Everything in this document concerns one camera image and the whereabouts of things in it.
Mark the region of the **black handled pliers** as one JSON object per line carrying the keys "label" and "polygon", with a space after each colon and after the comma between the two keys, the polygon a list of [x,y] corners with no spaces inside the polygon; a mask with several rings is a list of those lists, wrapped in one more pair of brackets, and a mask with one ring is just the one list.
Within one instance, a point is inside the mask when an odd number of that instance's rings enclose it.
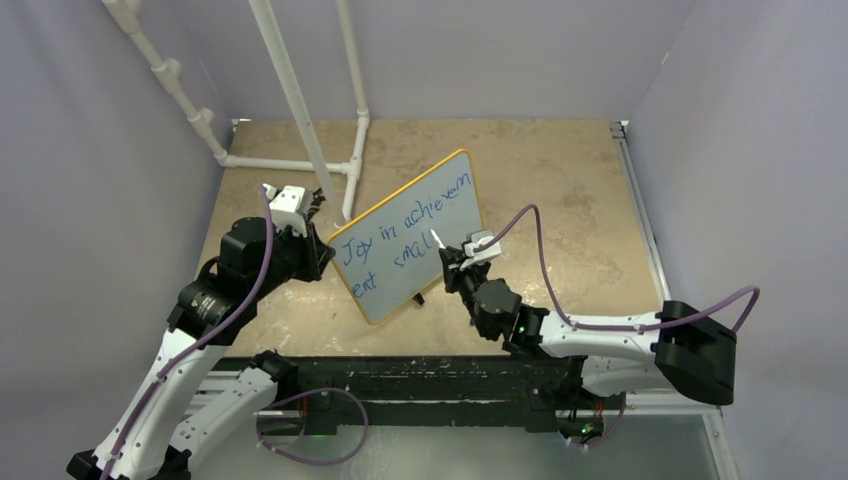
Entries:
{"label": "black handled pliers", "polygon": [[318,188],[318,189],[314,190],[312,192],[312,201],[311,201],[310,207],[309,207],[309,211],[310,211],[311,215],[314,215],[315,213],[317,213],[321,209],[321,206],[325,201],[326,201],[326,197],[323,194],[323,189]]}

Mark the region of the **yellow framed whiteboard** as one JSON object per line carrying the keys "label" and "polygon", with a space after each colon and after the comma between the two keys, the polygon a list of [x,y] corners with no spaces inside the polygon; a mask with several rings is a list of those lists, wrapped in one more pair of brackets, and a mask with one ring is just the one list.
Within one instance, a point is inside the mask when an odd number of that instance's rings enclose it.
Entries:
{"label": "yellow framed whiteboard", "polygon": [[377,325],[442,276],[434,229],[448,246],[483,229],[470,153],[460,149],[337,230],[333,264]]}

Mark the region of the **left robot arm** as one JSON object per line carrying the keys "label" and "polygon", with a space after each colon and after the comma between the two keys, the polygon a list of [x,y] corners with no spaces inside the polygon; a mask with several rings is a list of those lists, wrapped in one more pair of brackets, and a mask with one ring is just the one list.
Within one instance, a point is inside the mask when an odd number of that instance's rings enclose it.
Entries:
{"label": "left robot arm", "polygon": [[74,479],[188,479],[238,424],[297,399],[296,366],[266,351],[210,404],[185,413],[261,299],[290,281],[317,281],[334,255],[312,217],[272,208],[237,220],[219,253],[179,293],[154,362],[121,419],[94,449],[75,454]]}

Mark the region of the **whiteboard marker pen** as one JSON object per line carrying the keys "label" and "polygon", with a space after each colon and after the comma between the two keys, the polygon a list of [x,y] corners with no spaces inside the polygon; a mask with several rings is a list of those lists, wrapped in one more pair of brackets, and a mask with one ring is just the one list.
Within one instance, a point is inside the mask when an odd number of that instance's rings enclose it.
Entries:
{"label": "whiteboard marker pen", "polygon": [[440,237],[438,236],[436,231],[434,229],[430,229],[430,233],[431,233],[432,237],[434,238],[434,241],[436,242],[438,248],[440,250],[446,249],[446,246],[444,245],[444,243],[442,242],[442,240],[440,239]]}

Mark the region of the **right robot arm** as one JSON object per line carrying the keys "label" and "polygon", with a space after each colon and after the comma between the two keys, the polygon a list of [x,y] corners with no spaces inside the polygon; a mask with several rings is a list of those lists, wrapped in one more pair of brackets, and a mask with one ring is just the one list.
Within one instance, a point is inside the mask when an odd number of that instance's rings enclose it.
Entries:
{"label": "right robot arm", "polygon": [[734,401],[736,333],[680,301],[658,312],[618,317],[566,316],[534,307],[488,262],[454,247],[438,251],[445,289],[460,296],[471,325],[511,355],[566,362],[559,393],[584,407],[623,392],[673,389],[707,405]]}

